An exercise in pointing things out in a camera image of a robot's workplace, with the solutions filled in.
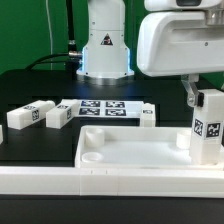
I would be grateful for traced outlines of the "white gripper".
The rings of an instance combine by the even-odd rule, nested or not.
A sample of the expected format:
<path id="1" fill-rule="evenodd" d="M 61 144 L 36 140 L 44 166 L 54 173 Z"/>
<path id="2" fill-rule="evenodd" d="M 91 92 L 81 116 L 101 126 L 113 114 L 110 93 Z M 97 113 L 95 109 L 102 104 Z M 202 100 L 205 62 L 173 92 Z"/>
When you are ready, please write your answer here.
<path id="1" fill-rule="evenodd" d="M 195 107 L 194 73 L 224 71 L 224 26 L 208 26 L 199 11 L 151 13 L 140 25 L 137 66 L 148 76 L 182 75 L 187 104 Z"/>

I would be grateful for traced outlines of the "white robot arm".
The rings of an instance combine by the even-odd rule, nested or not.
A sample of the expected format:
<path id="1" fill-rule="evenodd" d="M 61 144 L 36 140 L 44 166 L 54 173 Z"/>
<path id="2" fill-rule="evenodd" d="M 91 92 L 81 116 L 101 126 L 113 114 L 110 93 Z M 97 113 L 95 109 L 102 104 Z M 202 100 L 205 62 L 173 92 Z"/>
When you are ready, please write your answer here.
<path id="1" fill-rule="evenodd" d="M 137 66 L 148 76 L 180 75 L 188 105 L 203 104 L 200 73 L 224 71 L 224 0 L 144 0 Z M 82 80 L 112 85 L 134 75 L 124 43 L 123 0 L 88 0 L 89 39 L 77 71 Z"/>

